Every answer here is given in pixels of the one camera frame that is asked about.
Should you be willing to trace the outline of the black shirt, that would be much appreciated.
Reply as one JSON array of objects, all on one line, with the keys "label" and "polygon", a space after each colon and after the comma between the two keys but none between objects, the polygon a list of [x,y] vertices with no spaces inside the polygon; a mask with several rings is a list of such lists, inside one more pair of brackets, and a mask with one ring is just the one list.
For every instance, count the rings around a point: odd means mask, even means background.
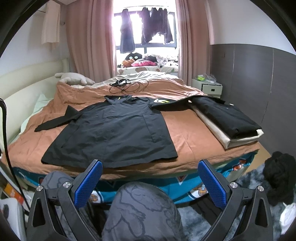
[{"label": "black shirt", "polygon": [[80,111],[68,106],[63,116],[35,129],[65,126],[41,161],[85,169],[94,159],[105,168],[175,159],[178,154],[161,113],[175,103],[165,98],[109,95]]}]

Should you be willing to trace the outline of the plush toys on windowsill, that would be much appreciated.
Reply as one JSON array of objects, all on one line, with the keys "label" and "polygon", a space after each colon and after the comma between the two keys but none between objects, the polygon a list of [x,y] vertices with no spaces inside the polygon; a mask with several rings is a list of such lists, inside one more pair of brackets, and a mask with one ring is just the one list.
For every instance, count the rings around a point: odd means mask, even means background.
[{"label": "plush toys on windowsill", "polygon": [[117,67],[119,75],[139,73],[142,71],[164,72],[177,74],[179,72],[178,60],[172,56],[131,53],[126,56]]}]

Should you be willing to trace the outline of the cream bed headboard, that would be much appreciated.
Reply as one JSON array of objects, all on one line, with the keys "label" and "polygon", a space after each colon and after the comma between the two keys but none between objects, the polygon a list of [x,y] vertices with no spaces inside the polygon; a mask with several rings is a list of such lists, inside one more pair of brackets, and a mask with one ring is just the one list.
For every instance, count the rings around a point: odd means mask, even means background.
[{"label": "cream bed headboard", "polygon": [[7,143],[21,132],[21,125],[34,112],[41,94],[53,98],[58,79],[56,73],[68,72],[67,58],[25,66],[1,76],[1,97],[6,104]]}]

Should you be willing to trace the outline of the grey plush toy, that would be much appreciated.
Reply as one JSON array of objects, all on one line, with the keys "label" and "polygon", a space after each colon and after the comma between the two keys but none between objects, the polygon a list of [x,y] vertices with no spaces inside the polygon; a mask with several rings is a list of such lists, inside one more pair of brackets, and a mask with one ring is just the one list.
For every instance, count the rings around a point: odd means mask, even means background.
[{"label": "grey plush toy", "polygon": [[60,82],[66,83],[68,85],[93,85],[95,82],[88,77],[85,77],[79,73],[56,73],[55,78],[60,79]]}]

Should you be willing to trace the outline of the white nightstand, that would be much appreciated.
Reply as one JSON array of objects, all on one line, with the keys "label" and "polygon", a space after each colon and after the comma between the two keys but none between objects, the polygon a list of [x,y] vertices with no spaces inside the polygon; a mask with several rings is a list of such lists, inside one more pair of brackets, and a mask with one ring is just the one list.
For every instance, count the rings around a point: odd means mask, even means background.
[{"label": "white nightstand", "polygon": [[220,98],[222,95],[223,86],[217,82],[210,83],[208,81],[199,81],[192,79],[192,87],[201,90],[204,94]]}]

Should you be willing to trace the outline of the cream cloth on wall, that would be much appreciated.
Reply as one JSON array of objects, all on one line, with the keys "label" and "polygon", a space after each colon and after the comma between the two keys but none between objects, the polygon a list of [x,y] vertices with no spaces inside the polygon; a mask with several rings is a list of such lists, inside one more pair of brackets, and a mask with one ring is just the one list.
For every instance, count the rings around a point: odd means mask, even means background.
[{"label": "cream cloth on wall", "polygon": [[59,44],[61,6],[55,1],[48,1],[41,33],[41,43]]}]

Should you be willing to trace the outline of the hanging dark garment left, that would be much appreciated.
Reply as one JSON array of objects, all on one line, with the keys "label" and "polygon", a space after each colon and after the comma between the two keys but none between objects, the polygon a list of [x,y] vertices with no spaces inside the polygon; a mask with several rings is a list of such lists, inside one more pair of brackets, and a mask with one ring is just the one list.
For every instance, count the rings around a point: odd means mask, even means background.
[{"label": "hanging dark garment left", "polygon": [[128,9],[124,9],[121,13],[121,37],[120,52],[128,53],[135,51],[135,43],[133,37],[132,21]]}]

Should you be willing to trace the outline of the black fuzzy garment on floor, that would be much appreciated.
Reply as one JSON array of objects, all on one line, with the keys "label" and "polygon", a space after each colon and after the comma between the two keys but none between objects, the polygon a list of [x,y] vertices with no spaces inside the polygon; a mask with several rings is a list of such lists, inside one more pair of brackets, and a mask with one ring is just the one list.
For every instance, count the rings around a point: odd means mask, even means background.
[{"label": "black fuzzy garment on floor", "polygon": [[264,179],[269,183],[268,202],[272,206],[283,202],[287,205],[294,200],[295,158],[282,152],[274,152],[264,162]]}]

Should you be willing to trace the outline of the folded black clothes stack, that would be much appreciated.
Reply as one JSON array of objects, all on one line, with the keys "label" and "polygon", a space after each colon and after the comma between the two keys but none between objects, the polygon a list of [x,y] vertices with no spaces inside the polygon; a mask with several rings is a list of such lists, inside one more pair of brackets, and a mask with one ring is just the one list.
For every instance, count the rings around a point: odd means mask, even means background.
[{"label": "folded black clothes stack", "polygon": [[261,129],[260,125],[236,106],[216,97],[194,95],[180,100],[156,99],[149,104],[149,107],[164,110],[175,106],[189,105],[189,102],[230,138],[253,137],[257,134],[257,130]]}]

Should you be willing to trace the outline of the pink right curtain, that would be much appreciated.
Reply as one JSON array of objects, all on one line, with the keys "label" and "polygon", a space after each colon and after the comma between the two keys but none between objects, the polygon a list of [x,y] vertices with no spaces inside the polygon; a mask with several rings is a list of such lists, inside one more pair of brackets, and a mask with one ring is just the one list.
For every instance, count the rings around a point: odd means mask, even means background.
[{"label": "pink right curtain", "polygon": [[176,1],[179,30],[179,78],[186,85],[210,70],[206,1]]}]

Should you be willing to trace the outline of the grey patterned trouser leg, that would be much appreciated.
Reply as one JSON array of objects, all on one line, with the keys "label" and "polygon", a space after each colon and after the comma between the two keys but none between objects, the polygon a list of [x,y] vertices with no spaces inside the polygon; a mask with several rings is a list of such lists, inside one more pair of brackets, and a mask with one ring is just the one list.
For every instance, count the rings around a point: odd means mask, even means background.
[{"label": "grey patterned trouser leg", "polygon": [[99,240],[186,240],[174,202],[150,184],[128,182],[108,212],[89,203],[79,213]]}]

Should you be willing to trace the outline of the pale green pillow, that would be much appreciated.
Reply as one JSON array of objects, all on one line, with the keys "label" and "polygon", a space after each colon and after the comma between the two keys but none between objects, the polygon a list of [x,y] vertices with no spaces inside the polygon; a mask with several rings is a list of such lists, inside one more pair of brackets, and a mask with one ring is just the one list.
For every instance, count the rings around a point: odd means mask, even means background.
[{"label": "pale green pillow", "polygon": [[27,117],[25,121],[21,124],[19,134],[22,134],[25,131],[30,118],[35,114],[39,113],[52,99],[53,98],[46,97],[43,93],[40,94],[39,98],[37,99],[37,102],[35,103],[32,114],[29,117]]}]

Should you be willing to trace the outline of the pink left curtain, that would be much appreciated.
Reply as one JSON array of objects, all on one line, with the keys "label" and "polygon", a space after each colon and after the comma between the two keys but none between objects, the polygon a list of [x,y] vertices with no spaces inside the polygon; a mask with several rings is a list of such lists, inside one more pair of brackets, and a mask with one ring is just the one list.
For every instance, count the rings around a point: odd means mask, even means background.
[{"label": "pink left curtain", "polygon": [[113,1],[74,1],[66,8],[67,43],[73,69],[95,82],[116,75]]}]

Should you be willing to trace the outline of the pink curtain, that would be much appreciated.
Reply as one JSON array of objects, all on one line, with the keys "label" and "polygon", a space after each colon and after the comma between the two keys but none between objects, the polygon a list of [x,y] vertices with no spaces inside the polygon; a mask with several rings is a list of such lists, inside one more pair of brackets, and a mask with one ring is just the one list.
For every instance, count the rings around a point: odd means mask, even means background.
[{"label": "pink curtain", "polygon": [[67,43],[73,69],[95,82],[116,75],[113,1],[74,1],[66,8]]},{"label": "pink curtain", "polygon": [[179,78],[186,85],[210,70],[206,1],[176,1],[179,30]]}]

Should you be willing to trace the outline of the hanging dark garments right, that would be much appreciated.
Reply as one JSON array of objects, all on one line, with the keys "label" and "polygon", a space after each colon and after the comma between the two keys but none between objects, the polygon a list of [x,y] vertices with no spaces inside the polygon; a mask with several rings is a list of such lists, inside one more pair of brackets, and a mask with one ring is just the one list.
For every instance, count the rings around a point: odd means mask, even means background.
[{"label": "hanging dark garments right", "polygon": [[164,44],[170,44],[174,41],[167,9],[152,8],[148,10],[148,8],[144,7],[138,14],[142,19],[141,42],[143,45],[149,43],[156,34],[164,36]]}]

